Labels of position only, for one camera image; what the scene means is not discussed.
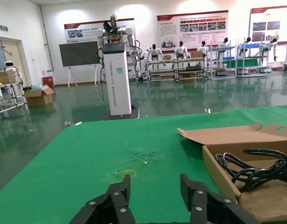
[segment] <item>green tablecloth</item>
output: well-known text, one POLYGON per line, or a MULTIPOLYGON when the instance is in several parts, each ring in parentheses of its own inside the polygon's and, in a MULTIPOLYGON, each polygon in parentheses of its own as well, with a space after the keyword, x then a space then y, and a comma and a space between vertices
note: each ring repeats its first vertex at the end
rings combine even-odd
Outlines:
POLYGON ((88 200, 130 172, 130 207, 137 223, 188 222, 179 175, 203 181, 201 145, 183 129, 287 125, 287 106, 133 120, 99 121, 68 127, 0 192, 0 224, 66 224, 88 200))

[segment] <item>white wall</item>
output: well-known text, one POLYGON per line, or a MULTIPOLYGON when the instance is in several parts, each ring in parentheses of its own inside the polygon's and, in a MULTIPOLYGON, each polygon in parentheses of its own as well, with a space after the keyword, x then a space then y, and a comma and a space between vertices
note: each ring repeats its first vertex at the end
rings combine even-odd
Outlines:
MULTIPOLYGON (((145 49, 157 43, 157 15, 229 10, 228 37, 242 41, 248 34, 251 8, 279 5, 287 5, 287 0, 94 0, 44 6, 55 83, 66 83, 68 75, 68 69, 62 67, 59 50, 59 44, 66 43, 64 24, 107 20, 117 10, 119 19, 135 18, 137 39, 145 49)), ((72 69, 79 82, 93 81, 93 70, 91 66, 72 69)))
POLYGON ((49 70, 49 64, 39 6, 27 0, 0 0, 0 25, 9 29, 9 32, 0 30, 0 37, 22 41, 26 76, 30 76, 33 84, 42 83, 41 71, 49 70))

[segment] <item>red trash bin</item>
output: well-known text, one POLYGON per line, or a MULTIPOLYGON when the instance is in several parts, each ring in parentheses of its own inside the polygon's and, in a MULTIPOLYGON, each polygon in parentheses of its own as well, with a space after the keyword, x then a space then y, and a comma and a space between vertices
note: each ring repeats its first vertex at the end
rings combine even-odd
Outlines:
POLYGON ((52 76, 43 77, 43 85, 48 85, 50 88, 54 87, 54 79, 52 76))

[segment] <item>door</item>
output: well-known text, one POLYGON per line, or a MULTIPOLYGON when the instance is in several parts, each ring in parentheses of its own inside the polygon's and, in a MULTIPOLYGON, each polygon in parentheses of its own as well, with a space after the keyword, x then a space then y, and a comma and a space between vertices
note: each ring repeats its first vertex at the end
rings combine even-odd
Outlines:
POLYGON ((18 43, 17 42, 11 42, 11 41, 3 41, 3 40, 1 41, 1 43, 2 43, 2 46, 4 47, 4 50, 5 50, 4 52, 5 52, 6 60, 14 62, 15 67, 21 68, 23 86, 27 86, 28 82, 27 82, 26 74, 25 74, 25 71, 23 68, 18 43))

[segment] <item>yellow stain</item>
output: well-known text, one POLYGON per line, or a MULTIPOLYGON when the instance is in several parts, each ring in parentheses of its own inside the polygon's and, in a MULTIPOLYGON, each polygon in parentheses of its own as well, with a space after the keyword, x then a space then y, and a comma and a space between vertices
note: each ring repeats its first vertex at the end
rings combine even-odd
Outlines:
POLYGON ((126 169, 121 171, 121 176, 124 177, 125 175, 130 175, 131 177, 136 177, 137 176, 137 171, 136 169, 126 169))

